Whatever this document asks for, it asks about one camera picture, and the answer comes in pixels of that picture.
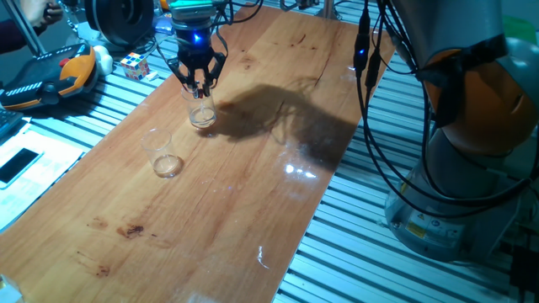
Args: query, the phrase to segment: empty glass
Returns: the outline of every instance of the empty glass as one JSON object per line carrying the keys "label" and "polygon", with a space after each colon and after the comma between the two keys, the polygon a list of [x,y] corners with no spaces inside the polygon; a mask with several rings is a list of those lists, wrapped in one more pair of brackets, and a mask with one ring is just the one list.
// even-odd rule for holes
{"label": "empty glass", "polygon": [[213,104],[212,91],[210,97],[202,93],[195,95],[182,88],[182,96],[188,103],[189,120],[194,127],[206,128],[216,121],[216,106]]}
{"label": "empty glass", "polygon": [[158,177],[171,178],[182,170],[183,162],[174,154],[172,135],[168,131],[148,131],[142,137],[141,145]]}

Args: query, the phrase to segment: rubik's cube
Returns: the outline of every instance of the rubik's cube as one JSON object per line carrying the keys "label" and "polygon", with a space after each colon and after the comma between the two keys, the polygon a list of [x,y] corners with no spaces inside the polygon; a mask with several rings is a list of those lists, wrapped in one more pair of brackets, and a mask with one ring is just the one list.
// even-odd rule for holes
{"label": "rubik's cube", "polygon": [[142,80],[150,73],[146,57],[135,53],[130,53],[122,59],[121,66],[124,68],[125,75],[135,80]]}

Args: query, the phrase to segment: wooden table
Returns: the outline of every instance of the wooden table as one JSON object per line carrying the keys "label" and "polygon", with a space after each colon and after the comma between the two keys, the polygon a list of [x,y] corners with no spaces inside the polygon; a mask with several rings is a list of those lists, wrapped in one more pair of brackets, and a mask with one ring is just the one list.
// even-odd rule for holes
{"label": "wooden table", "polygon": [[[190,125],[169,78],[0,236],[28,302],[271,301],[360,118],[357,27],[263,8],[221,33],[215,127]],[[175,178],[140,148],[155,127]]]}

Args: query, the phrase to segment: yellow label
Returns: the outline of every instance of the yellow label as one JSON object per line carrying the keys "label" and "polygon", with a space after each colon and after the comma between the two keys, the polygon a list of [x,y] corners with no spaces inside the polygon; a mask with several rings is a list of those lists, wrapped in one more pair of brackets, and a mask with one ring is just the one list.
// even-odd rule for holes
{"label": "yellow label", "polygon": [[413,233],[415,236],[422,239],[424,237],[424,234],[426,233],[426,230],[423,227],[413,223],[412,221],[408,222],[408,224],[406,225],[406,229]]}

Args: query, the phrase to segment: warning label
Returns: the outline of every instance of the warning label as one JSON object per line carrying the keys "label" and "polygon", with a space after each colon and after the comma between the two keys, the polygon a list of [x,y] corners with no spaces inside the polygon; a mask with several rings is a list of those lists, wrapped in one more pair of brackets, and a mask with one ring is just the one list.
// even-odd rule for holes
{"label": "warning label", "polygon": [[454,247],[462,234],[464,226],[425,215],[417,210],[412,212],[406,230],[415,236],[443,247]]}

